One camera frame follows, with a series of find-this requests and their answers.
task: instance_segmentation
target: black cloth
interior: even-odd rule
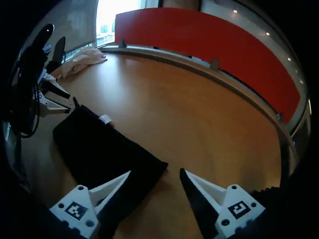
[[[131,170],[127,180],[98,215],[100,236],[110,238],[118,223],[155,186],[168,164],[98,118],[81,106],[53,130],[53,138],[75,180],[89,189]]]

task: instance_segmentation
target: table surface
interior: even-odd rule
[[[120,133],[169,163],[115,239],[202,238],[179,180],[181,167],[221,187],[236,183],[250,191],[279,185],[276,130],[249,103],[185,69],[140,57],[106,57],[59,83],[71,98],[109,115]],[[71,99],[48,96],[74,107]],[[36,134],[22,142],[32,192],[48,207],[76,185],[52,137],[66,117],[41,118]]]

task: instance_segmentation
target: cable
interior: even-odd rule
[[[35,109],[34,109],[34,114],[37,114],[37,123],[35,124],[34,130],[28,134],[28,135],[22,135],[20,134],[21,138],[23,139],[27,139],[30,138],[31,136],[33,136],[35,134],[35,132],[37,131],[37,128],[39,126],[39,121],[40,121],[40,96],[39,96],[39,88],[37,83],[35,83],[35,87],[34,87],[34,99],[35,99]]]

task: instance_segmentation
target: beige cloth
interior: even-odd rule
[[[75,54],[70,60],[61,65],[61,76],[76,74],[89,65],[105,62],[105,54],[93,47],[83,48]]]

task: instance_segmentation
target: red panel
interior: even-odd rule
[[[179,8],[148,8],[118,14],[115,42],[156,46],[211,62],[257,91],[288,123],[300,95],[276,56],[253,35],[221,18]]]

